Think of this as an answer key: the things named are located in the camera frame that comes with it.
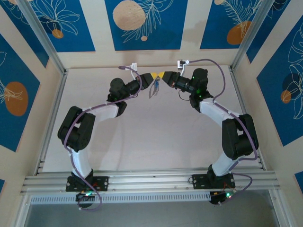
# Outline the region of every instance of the metal extrusion bar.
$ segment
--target metal extrusion bar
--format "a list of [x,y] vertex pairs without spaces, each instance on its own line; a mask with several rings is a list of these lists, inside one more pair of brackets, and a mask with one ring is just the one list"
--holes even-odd
[[235,91],[236,91],[236,94],[237,94],[237,97],[238,97],[238,100],[239,100],[239,103],[240,103],[240,107],[241,107],[241,110],[243,112],[243,114],[247,114],[247,110],[246,110],[246,107],[245,107],[245,103],[244,103],[244,100],[243,100],[243,96],[241,94],[241,91],[240,91],[240,88],[239,88],[239,85],[238,85],[238,81],[233,73],[233,70],[231,68],[231,66],[228,67],[229,68],[229,72],[230,72],[230,75],[231,75],[231,78],[232,78],[232,83],[235,87]]
[[274,2],[275,0],[262,1],[260,8],[257,10],[255,17],[253,18],[252,23],[243,38],[238,52],[232,61],[232,70],[236,70],[238,67]]
[[290,212],[289,206],[286,203],[282,190],[269,190],[269,194],[280,226],[298,226],[293,215]]
[[[146,193],[146,192],[192,192],[196,191],[188,182],[192,174],[206,174],[206,170],[171,170],[171,171],[133,171],[133,172],[96,172],[94,175],[110,176],[106,193]],[[236,173],[246,173],[254,181],[249,190],[279,189],[279,183],[274,171],[235,169]],[[27,176],[24,180],[21,194],[54,194],[65,193],[67,177],[70,173],[41,174]],[[241,190],[249,183],[249,179],[234,176],[236,190]]]
[[41,25],[30,3],[28,2],[28,0],[16,0],[16,1],[22,14],[24,15],[25,19],[27,20],[30,27],[34,31],[41,45],[44,47],[48,56],[53,60],[56,68],[62,73],[62,75],[64,75],[65,68],[57,54],[57,51],[55,50],[51,40],[46,34],[43,26]]
[[60,101],[61,101],[61,97],[62,97],[62,93],[63,93],[63,89],[64,89],[66,79],[67,79],[67,72],[62,77],[60,85],[59,85],[58,90],[56,92],[57,95],[56,95],[56,98],[55,98],[55,102],[53,103],[51,118],[50,118],[50,121],[49,121],[48,126],[47,126],[47,131],[46,131],[46,134],[45,134],[44,139],[43,139],[42,147],[40,149],[40,152],[41,152],[40,157],[39,157],[39,159],[36,163],[35,174],[37,174],[38,169],[40,168],[40,166],[41,165],[43,166],[42,160],[45,159],[46,151],[47,151],[49,142],[51,140],[51,135],[52,135],[53,127],[54,127],[54,122],[56,120],[56,116],[57,116],[57,113],[58,113],[59,104],[60,104]]

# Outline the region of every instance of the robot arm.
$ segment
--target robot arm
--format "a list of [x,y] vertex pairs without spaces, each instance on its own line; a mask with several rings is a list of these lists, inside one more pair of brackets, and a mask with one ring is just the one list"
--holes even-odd
[[256,149],[258,149],[258,139],[252,117],[249,114],[239,115],[215,104],[216,101],[213,101],[213,96],[207,91],[207,73],[207,70],[196,69],[191,79],[182,77],[179,72],[163,72],[159,75],[170,87],[180,89],[182,92],[189,92],[191,106],[198,112],[210,117],[222,128],[223,153],[214,164],[209,166],[207,175],[215,188],[220,185],[217,182],[224,178],[222,176],[230,177],[231,167],[240,158],[253,152],[247,135],[236,119],[231,116],[231,113],[244,123]]
[[[155,75],[146,73],[142,74],[142,90],[146,89],[152,82]],[[122,79],[115,78],[110,83],[109,95],[107,97],[107,102],[112,103],[118,100],[128,98],[130,95],[134,95],[140,88],[139,78],[135,78],[125,84]],[[91,185],[96,183],[96,178],[93,178],[93,170],[89,164],[88,154],[85,150],[88,145],[94,124],[98,124],[101,121],[115,118],[120,116],[126,109],[127,104],[125,101],[106,105],[102,108],[91,110],[89,113],[85,113],[77,122],[71,131],[71,134],[67,140],[67,146],[71,149],[72,160],[75,165],[75,168],[78,170],[80,175],[88,181]],[[80,109],[76,106],[73,106],[69,109],[59,131],[58,138],[64,144],[65,137],[72,123],[75,121],[77,116],[82,113],[84,109]],[[71,189],[76,188],[75,191],[84,191],[87,186],[81,180],[75,169],[71,173],[71,178],[68,179],[69,183],[74,183],[75,187],[70,187]]]
[[[231,179],[230,168],[243,156],[250,155],[253,150],[248,137],[243,133],[243,128],[234,119],[230,113],[239,117],[248,129],[253,138],[255,147],[258,148],[258,139],[256,136],[252,117],[248,114],[239,115],[226,109],[222,109],[213,101],[213,96],[207,91],[207,70],[196,69],[191,79],[182,77],[179,72],[161,72],[146,73],[141,75],[142,90],[146,89],[153,80],[159,76],[170,87],[181,89],[183,92],[189,92],[189,100],[191,106],[198,112],[209,116],[222,128],[222,147],[223,153],[219,159],[209,166],[207,172],[207,180],[209,188],[223,188],[224,181]],[[108,102],[115,102],[122,100],[130,95],[135,94],[140,88],[139,79],[133,80],[125,84],[120,78],[113,79],[110,83],[110,94],[107,97]],[[72,149],[72,158],[77,170],[80,172],[90,184],[93,184],[93,171],[88,161],[88,155],[83,150],[89,143],[92,134],[94,123],[115,118],[120,116],[127,104],[125,101],[120,103],[107,105],[105,107],[92,110],[90,113],[85,113],[77,122],[79,127],[74,127],[68,138],[67,145]],[[58,137],[64,143],[67,131],[72,125],[76,117],[82,112],[78,107],[72,107],[63,124],[58,131]],[[79,178],[77,173],[73,170],[72,177],[74,181],[86,188],[85,183]],[[78,188],[75,191],[82,191],[83,188]]]

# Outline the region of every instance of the white table surface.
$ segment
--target white table surface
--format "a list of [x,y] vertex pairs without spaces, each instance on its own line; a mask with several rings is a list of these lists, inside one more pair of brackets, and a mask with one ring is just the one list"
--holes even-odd
[[[196,66],[187,66],[185,77],[191,78]],[[208,70],[208,91],[215,96],[223,87],[216,66]],[[242,113],[227,66],[225,93],[217,99],[232,111]],[[176,67],[142,67],[146,72],[176,71]],[[69,70],[46,154],[44,172],[71,171],[68,152],[57,138],[57,132],[69,108],[87,108],[104,103],[112,79],[128,83],[129,71],[118,68]],[[160,81],[157,96],[148,98],[149,88],[137,98],[127,101],[123,115],[95,125],[90,144],[86,147],[94,170],[143,170],[208,167],[223,152],[221,128],[209,117],[183,101],[178,91]],[[241,162],[239,166],[258,166],[258,162]]]

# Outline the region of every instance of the wire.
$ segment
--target wire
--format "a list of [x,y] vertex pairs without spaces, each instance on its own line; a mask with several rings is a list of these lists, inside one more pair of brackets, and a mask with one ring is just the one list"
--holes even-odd
[[190,183],[190,184],[194,184],[194,182],[193,182],[193,177],[191,176],[191,177],[188,179],[187,182]]
[[180,91],[181,91],[181,90],[179,90],[179,92],[178,92],[179,98],[182,99],[182,100],[184,100],[184,101],[189,101],[189,99],[183,99],[183,98],[181,98]]
[[160,77],[158,76],[155,79],[154,83],[151,85],[150,91],[148,93],[148,98],[151,98],[153,96],[157,96],[157,94],[159,92],[159,80],[160,80]]
[[216,205],[222,205],[222,204],[227,203],[228,201],[230,201],[231,199],[233,199],[235,196],[240,195],[241,193],[243,193],[246,189],[248,189],[248,188],[251,186],[251,184],[252,184],[252,177],[251,177],[251,176],[248,176],[248,175],[246,175],[246,174],[237,174],[237,173],[232,173],[232,174],[233,174],[233,175],[238,175],[238,176],[247,177],[247,178],[250,179],[250,182],[249,182],[248,185],[246,185],[245,188],[243,188],[241,191],[237,191],[237,193],[235,193],[231,198],[226,199],[225,201],[220,202],[220,204],[216,204]]
[[136,95],[138,95],[138,93],[141,91],[141,89],[142,89],[142,79],[141,79],[140,74],[139,74],[137,71],[135,71],[135,70],[133,70],[132,68],[127,67],[127,66],[119,66],[118,68],[119,68],[120,70],[128,69],[128,70],[131,70],[132,72],[134,72],[135,74],[137,74],[137,76],[138,76],[138,78],[139,78],[139,81],[140,81],[140,87],[139,87],[138,91],[137,91],[135,94],[133,94],[132,96],[129,96],[129,97],[125,98],[125,99],[121,99],[121,100],[118,100],[118,101],[115,101],[115,102],[112,102],[112,103],[100,104],[100,105],[94,106],[94,107],[92,107],[92,108],[90,108],[90,109],[83,110],[82,113],[80,113],[80,114],[78,115],[78,117],[76,117],[76,119],[74,120],[74,122],[71,124],[71,127],[69,128],[69,130],[68,130],[68,132],[67,132],[67,134],[66,134],[66,137],[65,137],[65,139],[64,139],[64,147],[65,147],[65,149],[67,149],[67,151],[68,151],[69,154],[70,154],[71,165],[72,165],[73,169],[74,169],[75,172],[77,173],[78,177],[79,177],[79,178],[80,178],[88,187],[90,187],[90,188],[97,194],[97,196],[98,196],[99,199],[100,199],[99,205],[98,205],[96,208],[93,208],[93,209],[84,209],[84,208],[82,208],[82,207],[80,206],[80,200],[79,200],[78,203],[77,203],[77,205],[78,205],[78,207],[79,207],[80,210],[85,210],[85,211],[96,211],[96,210],[100,209],[100,208],[101,208],[101,204],[102,204],[102,197],[100,196],[99,192],[98,192],[98,191],[97,191],[97,190],[96,190],[96,189],[95,189],[87,180],[85,180],[85,178],[84,178],[84,177],[80,174],[80,172],[77,170],[77,168],[76,168],[76,166],[75,166],[75,163],[74,163],[74,160],[73,160],[72,150],[67,146],[67,140],[68,140],[68,138],[69,138],[69,136],[70,136],[70,134],[71,134],[71,131],[72,131],[73,127],[75,126],[75,124],[77,123],[77,121],[78,121],[85,113],[87,113],[87,112],[89,112],[89,111],[91,111],[91,110],[96,110],[96,109],[102,108],[102,107],[104,107],[104,106],[106,106],[106,105],[114,105],[114,104],[116,104],[116,103],[120,103],[120,102],[126,101],[126,100],[128,100],[128,99],[134,98],[134,97],[136,97]]
[[[216,98],[220,97],[220,96],[224,93],[225,88],[226,88],[225,75],[224,75],[224,72],[223,72],[221,66],[220,66],[218,63],[216,63],[215,61],[211,60],[211,59],[199,59],[199,60],[195,60],[195,61],[189,61],[189,63],[195,63],[195,62],[199,62],[199,61],[210,61],[210,62],[214,63],[214,64],[219,68],[219,70],[220,70],[220,72],[221,72],[221,74],[222,74],[222,78],[223,78],[223,88],[222,88],[222,91],[221,91],[219,94],[217,94],[217,95],[213,98],[213,103],[214,103],[214,105],[216,105],[217,107],[219,107],[219,108],[221,108],[222,110],[224,110],[225,112],[227,112],[230,116],[232,116],[233,118],[235,118],[235,119],[239,122],[239,124],[240,124],[241,127],[243,128],[245,134],[247,135],[247,137],[248,137],[248,139],[249,139],[249,141],[250,141],[251,147],[252,147],[253,152],[254,152],[254,155],[255,155],[254,158],[247,158],[247,157],[240,158],[239,160],[237,160],[237,161],[230,167],[229,171],[231,171],[232,169],[234,169],[234,168],[236,167],[236,165],[239,163],[239,161],[242,161],[242,160],[249,160],[249,161],[257,160],[257,159],[258,159],[258,154],[257,154],[256,146],[255,146],[255,144],[254,144],[254,142],[253,142],[253,140],[252,140],[252,137],[251,137],[250,133],[248,132],[248,130],[247,130],[247,128],[245,127],[245,125],[243,124],[243,122],[242,122],[236,115],[234,115],[233,113],[230,113],[229,110],[227,110],[226,108],[224,108],[223,106],[221,106],[220,104],[218,104],[217,102],[215,102]],[[245,176],[245,177],[248,177],[248,178],[250,179],[250,183],[249,183],[245,188],[243,188],[241,191],[235,193],[234,195],[240,194],[240,193],[244,192],[248,187],[251,186],[251,184],[252,184],[252,178],[251,178],[250,176],[245,175],[245,174],[236,174],[236,173],[232,173],[232,174],[234,174],[234,175],[240,175],[240,176]]]
[[216,100],[216,98],[219,97],[219,96],[221,96],[221,95],[223,94],[223,92],[225,91],[226,81],[225,81],[224,72],[223,72],[221,66],[220,66],[218,63],[216,63],[214,60],[211,60],[211,59],[208,59],[208,58],[199,59],[199,60],[194,60],[194,61],[189,61],[189,63],[195,63],[195,62],[199,62],[199,61],[210,61],[210,62],[212,62],[213,64],[215,64],[215,65],[219,68],[220,72],[222,73],[222,77],[223,77],[223,89],[222,89],[222,91],[221,91],[219,94],[217,94],[217,95],[213,98],[213,102],[214,102],[214,101]]

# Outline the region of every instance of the white connector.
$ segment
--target white connector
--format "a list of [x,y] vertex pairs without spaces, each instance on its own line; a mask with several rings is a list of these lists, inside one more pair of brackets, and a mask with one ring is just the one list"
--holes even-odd
[[[129,66],[129,68],[131,68],[131,69],[133,69],[133,70],[135,70],[135,71],[138,71],[138,67],[137,67],[137,63],[136,63],[136,62],[133,62],[133,63]],[[136,77],[134,76],[133,71],[131,71],[131,75],[132,75],[133,79],[136,80]]]
[[184,60],[178,60],[177,61],[178,70],[182,70],[180,76],[183,76],[186,65],[189,65],[189,60],[185,60],[185,61]]

